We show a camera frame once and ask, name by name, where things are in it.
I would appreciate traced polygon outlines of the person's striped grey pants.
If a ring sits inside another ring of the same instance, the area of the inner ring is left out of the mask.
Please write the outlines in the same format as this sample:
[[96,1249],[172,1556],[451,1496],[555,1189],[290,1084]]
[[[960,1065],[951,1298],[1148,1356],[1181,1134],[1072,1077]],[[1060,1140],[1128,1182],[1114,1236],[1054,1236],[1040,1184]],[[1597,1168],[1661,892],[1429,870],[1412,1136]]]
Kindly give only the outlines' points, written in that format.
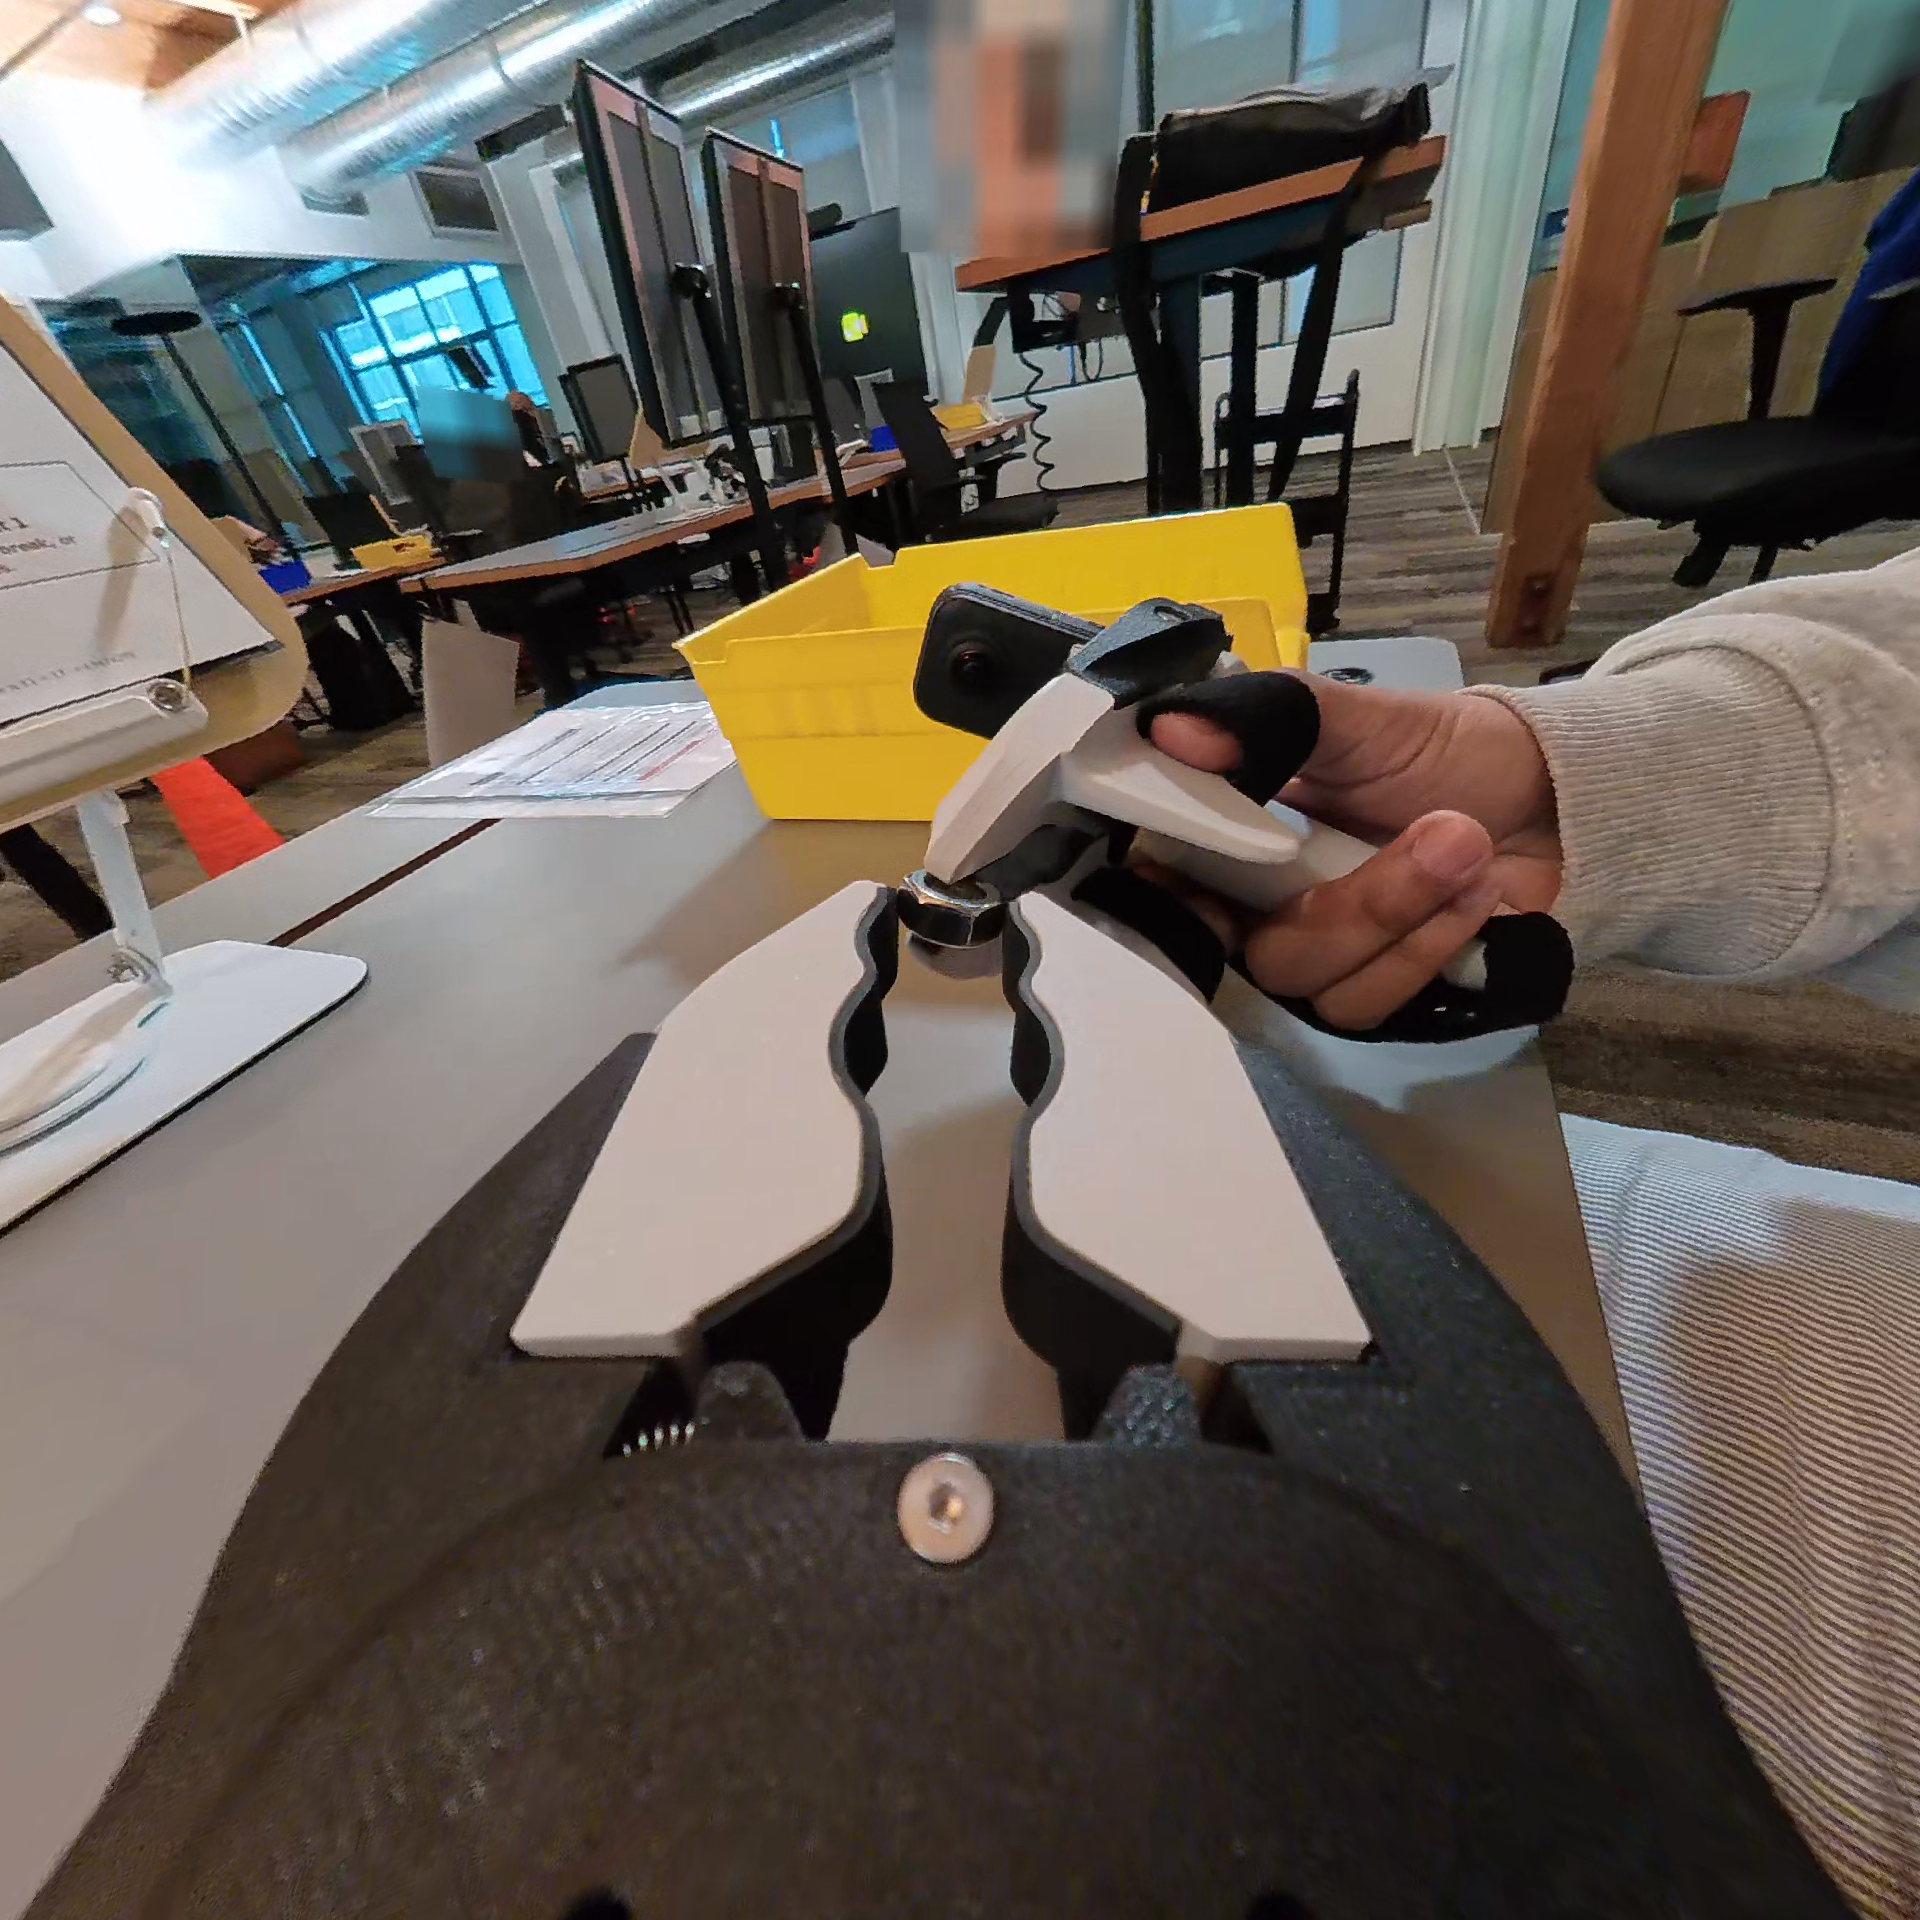
[[1917,1916],[1917,1189],[1564,1117],[1660,1554],[1861,1916]]

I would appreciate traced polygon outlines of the yellow plastic bin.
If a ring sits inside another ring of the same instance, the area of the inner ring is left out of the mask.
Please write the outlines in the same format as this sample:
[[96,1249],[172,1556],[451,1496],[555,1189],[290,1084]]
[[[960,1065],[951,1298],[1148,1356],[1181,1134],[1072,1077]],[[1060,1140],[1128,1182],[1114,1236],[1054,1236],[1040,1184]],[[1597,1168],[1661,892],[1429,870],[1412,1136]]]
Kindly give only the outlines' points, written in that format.
[[1222,616],[1250,669],[1307,666],[1290,504],[917,545],[821,566],[679,642],[775,822],[925,825],[983,739],[936,726],[911,681],[933,598],[987,585],[1096,624],[1167,597]]

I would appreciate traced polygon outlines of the dark monitor with yellow sticker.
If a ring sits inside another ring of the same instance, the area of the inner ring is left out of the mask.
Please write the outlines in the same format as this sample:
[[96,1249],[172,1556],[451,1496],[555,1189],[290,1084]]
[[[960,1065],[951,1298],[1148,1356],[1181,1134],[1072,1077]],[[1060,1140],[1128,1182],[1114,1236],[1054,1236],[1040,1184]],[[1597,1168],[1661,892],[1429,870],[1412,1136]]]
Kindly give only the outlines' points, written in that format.
[[909,380],[931,393],[898,209],[812,234],[810,268],[822,382]]

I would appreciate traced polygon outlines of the metal hex nut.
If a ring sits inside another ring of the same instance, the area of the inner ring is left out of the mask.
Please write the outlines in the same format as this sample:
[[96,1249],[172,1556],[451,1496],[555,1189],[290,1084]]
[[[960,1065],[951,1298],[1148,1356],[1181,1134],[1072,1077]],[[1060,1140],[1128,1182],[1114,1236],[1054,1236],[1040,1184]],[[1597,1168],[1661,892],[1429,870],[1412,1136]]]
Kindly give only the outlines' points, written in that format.
[[984,880],[939,880],[911,870],[895,886],[901,929],[936,953],[972,953],[996,944],[1006,900]]

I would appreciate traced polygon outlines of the silver ventilation duct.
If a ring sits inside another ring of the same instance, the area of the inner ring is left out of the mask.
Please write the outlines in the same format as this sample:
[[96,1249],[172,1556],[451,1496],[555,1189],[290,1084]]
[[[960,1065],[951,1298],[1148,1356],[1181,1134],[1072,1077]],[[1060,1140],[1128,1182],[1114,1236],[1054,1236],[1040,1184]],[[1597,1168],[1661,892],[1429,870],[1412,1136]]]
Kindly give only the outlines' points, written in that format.
[[558,109],[579,64],[719,129],[891,54],[893,5],[283,5],[159,88],[141,133],[182,168],[268,157],[348,216],[367,188]]

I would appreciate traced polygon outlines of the orange cone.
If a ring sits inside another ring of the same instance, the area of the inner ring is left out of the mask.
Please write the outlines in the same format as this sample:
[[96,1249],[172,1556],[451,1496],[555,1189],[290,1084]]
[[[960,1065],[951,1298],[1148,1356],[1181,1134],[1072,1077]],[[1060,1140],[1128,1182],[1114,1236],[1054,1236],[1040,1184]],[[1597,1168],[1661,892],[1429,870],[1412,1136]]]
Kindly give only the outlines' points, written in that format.
[[151,784],[206,880],[245,869],[283,836],[206,756],[151,774]]

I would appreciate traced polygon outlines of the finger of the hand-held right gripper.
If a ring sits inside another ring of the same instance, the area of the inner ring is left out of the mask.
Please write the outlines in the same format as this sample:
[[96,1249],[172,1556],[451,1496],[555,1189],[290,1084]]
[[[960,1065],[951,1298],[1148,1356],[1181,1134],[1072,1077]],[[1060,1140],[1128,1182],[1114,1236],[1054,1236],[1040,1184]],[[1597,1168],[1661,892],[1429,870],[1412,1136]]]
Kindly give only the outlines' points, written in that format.
[[922,870],[939,880],[981,880],[981,867],[1004,856],[1045,820],[1107,818],[1123,825],[1123,852],[1139,827],[1091,803],[1063,795],[1068,758],[1085,741],[1140,741],[1134,704],[1080,676],[1054,676],[991,737],[984,753],[939,803]]
[[1011,904],[1066,880],[1087,858],[1110,861],[1123,852],[1123,825],[1107,818],[1055,818],[1024,832],[1004,856],[981,867],[981,890]]

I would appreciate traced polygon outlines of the wooden post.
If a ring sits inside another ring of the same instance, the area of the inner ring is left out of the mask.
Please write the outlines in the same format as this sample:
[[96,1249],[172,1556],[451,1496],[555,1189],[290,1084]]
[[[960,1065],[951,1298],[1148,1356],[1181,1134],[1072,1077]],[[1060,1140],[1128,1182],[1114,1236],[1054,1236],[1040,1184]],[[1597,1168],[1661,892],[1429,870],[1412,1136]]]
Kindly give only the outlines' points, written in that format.
[[1677,196],[1724,12],[1724,2],[1610,6],[1495,556],[1484,629],[1495,649],[1547,649],[1565,636],[1594,522],[1600,438]]

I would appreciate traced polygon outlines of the white folded card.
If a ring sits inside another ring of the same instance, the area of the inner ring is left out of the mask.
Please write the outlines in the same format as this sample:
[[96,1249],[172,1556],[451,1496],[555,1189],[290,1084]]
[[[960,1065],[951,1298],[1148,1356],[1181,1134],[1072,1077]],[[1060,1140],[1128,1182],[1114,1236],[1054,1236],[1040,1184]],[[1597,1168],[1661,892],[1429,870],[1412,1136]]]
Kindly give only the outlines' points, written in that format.
[[421,637],[424,764],[439,770],[517,730],[520,645],[431,616]]

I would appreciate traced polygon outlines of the paper in plastic sleeve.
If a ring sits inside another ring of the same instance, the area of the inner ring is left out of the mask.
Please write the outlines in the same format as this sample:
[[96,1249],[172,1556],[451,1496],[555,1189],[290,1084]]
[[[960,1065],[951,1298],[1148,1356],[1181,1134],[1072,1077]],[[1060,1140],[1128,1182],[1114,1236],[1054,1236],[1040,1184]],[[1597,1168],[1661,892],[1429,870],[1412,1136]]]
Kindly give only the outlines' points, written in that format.
[[570,706],[517,726],[378,801],[434,825],[659,820],[736,768],[703,701]]

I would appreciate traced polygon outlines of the wooden standing desk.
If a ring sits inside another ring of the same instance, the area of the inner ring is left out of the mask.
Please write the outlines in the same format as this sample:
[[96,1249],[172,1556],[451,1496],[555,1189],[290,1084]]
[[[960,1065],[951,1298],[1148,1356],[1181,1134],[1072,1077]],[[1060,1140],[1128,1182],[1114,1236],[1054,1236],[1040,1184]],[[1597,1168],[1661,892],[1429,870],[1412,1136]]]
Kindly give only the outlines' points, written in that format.
[[[1107,246],[975,256],[952,272],[960,296],[1004,298],[1016,347],[1043,346],[1026,315],[1043,296],[1110,296],[1136,357],[1143,396],[1148,510],[1198,513],[1205,504],[1211,403],[1202,396],[1202,302],[1232,298],[1224,504],[1254,497],[1258,453],[1271,445],[1268,494],[1280,497],[1307,438],[1350,436],[1355,386],[1323,393],[1343,254],[1360,240],[1431,217],[1432,184],[1448,156],[1426,134],[1371,157],[1338,161],[1176,209],[1139,203]],[[1258,310],[1268,281],[1311,276],[1283,406],[1258,406]]]

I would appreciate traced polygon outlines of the tall black monitor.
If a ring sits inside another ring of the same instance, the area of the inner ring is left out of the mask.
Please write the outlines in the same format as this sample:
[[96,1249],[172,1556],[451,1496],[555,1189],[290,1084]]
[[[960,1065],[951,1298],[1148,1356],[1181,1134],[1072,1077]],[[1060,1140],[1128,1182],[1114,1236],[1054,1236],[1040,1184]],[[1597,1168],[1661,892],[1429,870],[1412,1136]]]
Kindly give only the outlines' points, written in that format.
[[804,173],[723,130],[703,134],[702,162],[719,298],[750,421],[814,421],[826,392]]
[[640,413],[668,448],[703,443],[727,413],[682,122],[592,61],[575,64],[570,105]]

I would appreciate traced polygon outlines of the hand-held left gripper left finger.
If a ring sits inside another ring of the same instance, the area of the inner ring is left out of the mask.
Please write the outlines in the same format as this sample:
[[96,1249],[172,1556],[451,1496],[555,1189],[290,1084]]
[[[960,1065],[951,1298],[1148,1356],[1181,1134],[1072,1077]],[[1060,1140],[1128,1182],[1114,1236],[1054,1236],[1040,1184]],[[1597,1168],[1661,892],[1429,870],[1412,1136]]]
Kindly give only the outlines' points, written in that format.
[[546,1361],[743,1361],[836,1404],[893,1221],[869,1101],[895,892],[858,880],[707,978],[650,1038],[511,1344]]

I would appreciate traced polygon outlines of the person's right hand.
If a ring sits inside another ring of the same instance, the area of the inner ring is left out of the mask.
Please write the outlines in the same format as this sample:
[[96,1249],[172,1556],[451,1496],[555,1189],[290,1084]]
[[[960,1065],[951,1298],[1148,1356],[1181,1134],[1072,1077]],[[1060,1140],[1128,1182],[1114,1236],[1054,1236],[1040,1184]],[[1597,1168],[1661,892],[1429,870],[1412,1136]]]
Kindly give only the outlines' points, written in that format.
[[1146,704],[1139,725],[1163,756],[1376,851],[1264,916],[1132,852],[1262,994],[1298,1002],[1334,1034],[1384,1029],[1491,916],[1554,913],[1551,779],[1534,734],[1496,701],[1235,674]]

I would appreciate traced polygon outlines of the blue jacket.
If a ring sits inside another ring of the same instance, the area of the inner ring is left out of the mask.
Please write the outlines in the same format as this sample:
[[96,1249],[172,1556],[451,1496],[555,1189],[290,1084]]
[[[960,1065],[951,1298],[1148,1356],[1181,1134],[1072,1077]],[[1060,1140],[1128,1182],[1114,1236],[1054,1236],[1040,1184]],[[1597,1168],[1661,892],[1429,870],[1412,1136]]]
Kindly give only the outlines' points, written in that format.
[[1862,260],[1815,385],[1818,419],[1917,432],[1917,173],[1864,230]]

